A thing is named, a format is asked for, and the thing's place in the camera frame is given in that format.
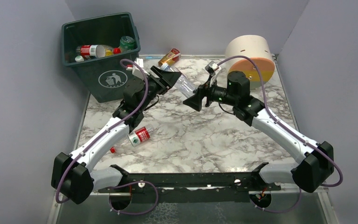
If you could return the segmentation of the crushed clear blue bottle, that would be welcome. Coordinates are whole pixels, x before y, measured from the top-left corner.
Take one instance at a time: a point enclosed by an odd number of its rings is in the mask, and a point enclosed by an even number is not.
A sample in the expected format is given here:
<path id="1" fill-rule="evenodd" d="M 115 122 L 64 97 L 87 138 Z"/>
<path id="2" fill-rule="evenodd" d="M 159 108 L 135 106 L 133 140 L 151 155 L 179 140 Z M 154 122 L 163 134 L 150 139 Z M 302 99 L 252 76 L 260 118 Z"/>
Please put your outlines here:
<path id="1" fill-rule="evenodd" d="M 181 76 L 177 80 L 175 87 L 186 97 L 189 98 L 194 95 L 194 91 L 196 90 L 195 85 L 177 68 L 171 66 L 167 63 L 163 63 L 161 65 L 161 70 L 169 71 L 169 72 L 179 72 Z"/>

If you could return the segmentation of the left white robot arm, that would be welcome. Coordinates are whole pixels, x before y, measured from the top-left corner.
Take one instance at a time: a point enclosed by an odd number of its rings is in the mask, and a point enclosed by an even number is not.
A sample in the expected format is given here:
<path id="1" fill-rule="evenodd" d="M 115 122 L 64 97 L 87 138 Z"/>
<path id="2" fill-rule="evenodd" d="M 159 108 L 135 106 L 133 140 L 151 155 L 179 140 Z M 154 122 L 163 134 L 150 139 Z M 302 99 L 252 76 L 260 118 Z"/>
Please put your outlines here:
<path id="1" fill-rule="evenodd" d="M 88 142 L 69 154 L 59 153 L 53 163 L 51 186 L 56 189 L 55 200 L 84 202 L 95 190 L 116 186 L 123 175 L 115 168 L 94 171 L 95 165 L 121 139 L 128 136 L 144 118 L 144 110 L 157 96 L 164 95 L 180 78 L 180 72 L 163 71 L 155 66 L 154 75 L 127 81 L 123 100 L 112 118 Z"/>

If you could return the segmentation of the clear bottle red cap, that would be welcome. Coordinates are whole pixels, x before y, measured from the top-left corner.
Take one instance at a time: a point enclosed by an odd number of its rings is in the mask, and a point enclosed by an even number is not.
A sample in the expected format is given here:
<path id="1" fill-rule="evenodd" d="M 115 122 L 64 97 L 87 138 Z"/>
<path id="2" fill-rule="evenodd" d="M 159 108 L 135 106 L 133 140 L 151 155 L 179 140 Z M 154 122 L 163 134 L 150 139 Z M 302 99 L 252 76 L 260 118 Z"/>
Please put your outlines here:
<path id="1" fill-rule="evenodd" d="M 76 48 L 76 53 L 86 59 L 102 58 L 122 53 L 120 48 L 108 45 L 81 45 Z"/>

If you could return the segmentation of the clear bottle red green label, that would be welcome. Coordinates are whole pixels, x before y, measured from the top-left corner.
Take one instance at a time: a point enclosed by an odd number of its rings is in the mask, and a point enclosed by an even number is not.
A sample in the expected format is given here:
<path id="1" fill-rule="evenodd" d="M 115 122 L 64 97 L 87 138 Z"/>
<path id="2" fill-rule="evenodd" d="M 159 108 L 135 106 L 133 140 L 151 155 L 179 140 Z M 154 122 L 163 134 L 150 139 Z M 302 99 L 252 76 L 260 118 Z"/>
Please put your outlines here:
<path id="1" fill-rule="evenodd" d="M 155 128 L 153 125 L 145 125 L 144 127 L 134 130 L 130 134 L 126 135 L 110 149 L 110 152 L 114 154 L 119 152 L 124 147 L 137 147 L 148 141 L 154 132 Z"/>

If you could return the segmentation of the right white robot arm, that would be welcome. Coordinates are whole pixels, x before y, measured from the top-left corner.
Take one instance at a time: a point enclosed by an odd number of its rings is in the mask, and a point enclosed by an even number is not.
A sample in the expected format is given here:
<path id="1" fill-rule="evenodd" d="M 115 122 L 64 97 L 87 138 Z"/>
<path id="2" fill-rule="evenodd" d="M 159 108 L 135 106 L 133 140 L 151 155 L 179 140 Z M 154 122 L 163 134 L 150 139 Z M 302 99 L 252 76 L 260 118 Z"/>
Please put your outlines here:
<path id="1" fill-rule="evenodd" d="M 232 106 L 236 118 L 265 133 L 295 160 L 294 163 L 259 166 L 255 175 L 260 184 L 292 183 L 312 193 L 334 172 L 332 145 L 309 139 L 279 120 L 262 101 L 251 96 L 250 81 L 243 72 L 230 72 L 226 88 L 211 81 L 208 79 L 199 85 L 183 103 L 198 112 L 204 98 L 206 106 L 212 102 Z"/>

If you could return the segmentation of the clear bottle light blue label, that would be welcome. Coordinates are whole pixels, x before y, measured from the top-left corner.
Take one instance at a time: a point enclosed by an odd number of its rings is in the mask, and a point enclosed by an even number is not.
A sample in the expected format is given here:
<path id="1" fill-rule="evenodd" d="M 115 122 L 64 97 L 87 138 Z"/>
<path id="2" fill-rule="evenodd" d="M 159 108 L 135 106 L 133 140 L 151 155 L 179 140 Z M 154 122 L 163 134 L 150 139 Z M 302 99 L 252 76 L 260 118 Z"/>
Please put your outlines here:
<path id="1" fill-rule="evenodd" d="M 83 61 L 84 61 L 83 56 L 78 55 L 78 56 L 75 57 L 75 62 L 83 62 Z"/>

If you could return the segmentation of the green tinted plastic bottle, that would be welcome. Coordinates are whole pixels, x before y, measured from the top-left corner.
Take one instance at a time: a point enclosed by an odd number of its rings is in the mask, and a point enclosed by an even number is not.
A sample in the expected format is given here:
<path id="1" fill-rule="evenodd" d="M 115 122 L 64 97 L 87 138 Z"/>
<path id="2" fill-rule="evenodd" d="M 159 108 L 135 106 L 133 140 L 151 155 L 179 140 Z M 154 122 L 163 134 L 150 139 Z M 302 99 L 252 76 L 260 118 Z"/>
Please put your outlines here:
<path id="1" fill-rule="evenodd" d="M 119 49 L 121 52 L 126 52 L 128 50 L 133 50 L 135 48 L 135 39 L 130 36 L 122 36 L 120 39 Z"/>

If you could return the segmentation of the amber red-label bottle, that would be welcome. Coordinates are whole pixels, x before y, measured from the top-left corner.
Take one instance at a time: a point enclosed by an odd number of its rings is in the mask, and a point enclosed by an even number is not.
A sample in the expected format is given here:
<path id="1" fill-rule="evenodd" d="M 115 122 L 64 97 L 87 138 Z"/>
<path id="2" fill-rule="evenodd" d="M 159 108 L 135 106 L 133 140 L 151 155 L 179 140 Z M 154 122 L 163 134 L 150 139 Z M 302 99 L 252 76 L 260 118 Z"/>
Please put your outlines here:
<path id="1" fill-rule="evenodd" d="M 164 63 L 172 66 L 178 62 L 180 58 L 181 52 L 176 48 L 172 48 L 165 56 L 162 57 L 162 59 L 159 60 L 158 66 L 162 66 Z"/>

